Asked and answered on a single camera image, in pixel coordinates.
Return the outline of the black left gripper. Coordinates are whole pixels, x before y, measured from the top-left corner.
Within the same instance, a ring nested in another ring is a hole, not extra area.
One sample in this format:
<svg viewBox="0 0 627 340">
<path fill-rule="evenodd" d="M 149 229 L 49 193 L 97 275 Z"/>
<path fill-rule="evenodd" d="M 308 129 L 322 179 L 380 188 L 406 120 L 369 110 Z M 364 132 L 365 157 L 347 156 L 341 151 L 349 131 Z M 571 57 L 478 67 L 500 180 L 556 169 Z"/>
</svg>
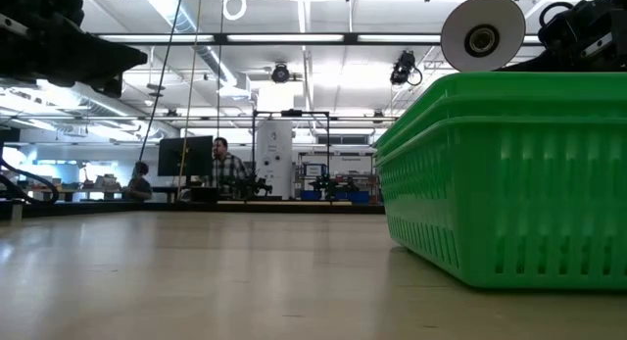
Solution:
<svg viewBox="0 0 627 340">
<path fill-rule="evenodd" d="M 57 40 L 48 51 L 48 81 L 62 87 L 77 82 L 120 98 L 121 75 L 148 62 L 148 55 L 127 45 L 92 36 Z"/>
</svg>

